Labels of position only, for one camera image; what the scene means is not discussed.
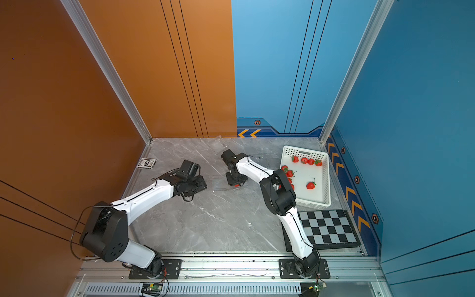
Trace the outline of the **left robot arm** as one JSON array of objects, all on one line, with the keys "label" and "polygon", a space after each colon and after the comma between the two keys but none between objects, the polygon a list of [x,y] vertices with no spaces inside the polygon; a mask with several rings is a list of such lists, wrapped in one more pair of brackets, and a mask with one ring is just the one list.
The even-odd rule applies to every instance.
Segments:
[{"label": "left robot arm", "polygon": [[157,278],[165,269],[162,255],[129,238],[129,226],[156,205],[179,196],[186,202],[205,190],[200,165],[185,160],[175,168],[153,179],[151,185],[112,203],[92,206],[79,239],[79,244],[105,262],[120,262],[127,268]]}]

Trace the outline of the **white perforated plastic basket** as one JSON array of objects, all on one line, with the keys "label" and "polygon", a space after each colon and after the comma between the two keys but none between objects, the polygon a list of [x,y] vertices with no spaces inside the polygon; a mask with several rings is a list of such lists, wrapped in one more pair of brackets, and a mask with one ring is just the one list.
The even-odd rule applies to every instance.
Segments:
[{"label": "white perforated plastic basket", "polygon": [[[299,158],[298,163],[292,162],[292,157]],[[317,167],[301,163],[302,158],[321,160],[322,166]],[[331,206],[330,197],[330,173],[329,173],[329,155],[326,152],[304,149],[293,146],[284,146],[280,166],[288,166],[293,170],[294,177],[289,178],[294,186],[296,193],[296,203],[313,209],[324,209]],[[310,181],[316,182],[315,189],[307,189],[306,184]]]}]

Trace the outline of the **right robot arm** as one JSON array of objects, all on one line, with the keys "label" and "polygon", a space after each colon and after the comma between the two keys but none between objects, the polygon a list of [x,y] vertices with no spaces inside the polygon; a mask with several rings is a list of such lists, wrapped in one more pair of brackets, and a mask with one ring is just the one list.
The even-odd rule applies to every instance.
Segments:
[{"label": "right robot arm", "polygon": [[230,186],[243,186],[247,180],[259,184],[267,209],[279,218],[287,233],[298,275],[316,276],[321,257],[305,234],[298,216],[296,193],[284,171],[263,167],[245,153],[236,155],[230,149],[221,158],[228,168],[226,180]]}]

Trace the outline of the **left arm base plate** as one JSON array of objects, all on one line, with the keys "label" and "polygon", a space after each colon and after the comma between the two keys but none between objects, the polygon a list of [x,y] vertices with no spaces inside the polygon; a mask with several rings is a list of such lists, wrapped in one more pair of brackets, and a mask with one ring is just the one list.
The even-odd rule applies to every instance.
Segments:
[{"label": "left arm base plate", "polygon": [[133,266],[129,273],[131,280],[176,280],[179,278],[181,266],[181,259],[161,259],[151,263],[146,269]]}]

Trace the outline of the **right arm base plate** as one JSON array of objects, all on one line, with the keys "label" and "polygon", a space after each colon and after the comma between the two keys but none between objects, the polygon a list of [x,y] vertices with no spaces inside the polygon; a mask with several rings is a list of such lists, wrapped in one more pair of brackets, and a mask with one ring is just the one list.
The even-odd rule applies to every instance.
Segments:
[{"label": "right arm base plate", "polygon": [[315,266],[300,264],[295,259],[279,259],[279,272],[281,279],[322,279],[331,278],[329,265],[326,259],[320,259]]}]

